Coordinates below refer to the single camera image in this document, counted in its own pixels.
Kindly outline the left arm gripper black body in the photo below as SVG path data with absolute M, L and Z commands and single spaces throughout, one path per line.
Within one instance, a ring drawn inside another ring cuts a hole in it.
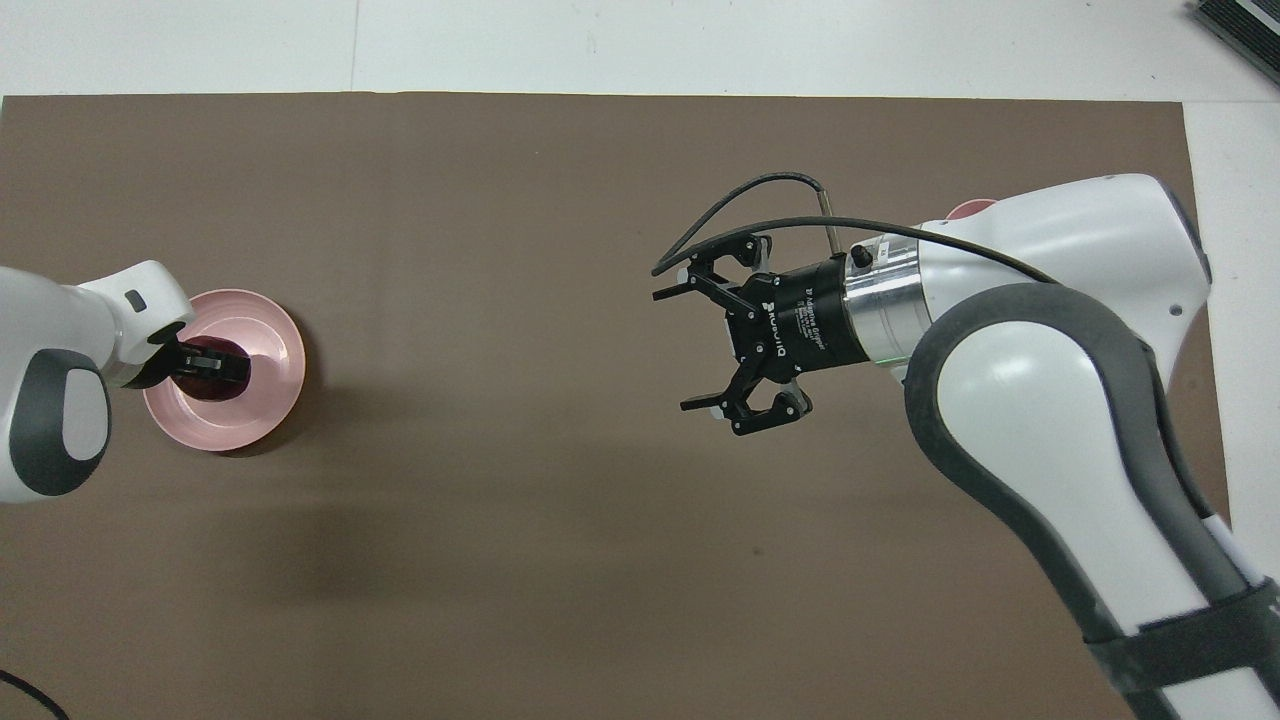
M 155 387 L 175 374 L 187 373 L 192 366 L 189 360 L 195 356 L 195 346 L 178 340 L 178 333 L 186 328 L 186 322 L 173 322 L 147 338 L 147 348 L 154 354 L 137 370 L 133 377 L 124 383 L 128 389 L 146 389 Z

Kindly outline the right arm gripper black body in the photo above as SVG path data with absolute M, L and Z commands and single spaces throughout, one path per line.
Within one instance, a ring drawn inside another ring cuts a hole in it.
M 778 384 L 805 372 L 867 363 L 845 307 L 845 258 L 748 278 L 737 295 L 753 305 L 754 318 L 727 316 L 735 355 L 754 357 L 763 347 L 756 374 Z

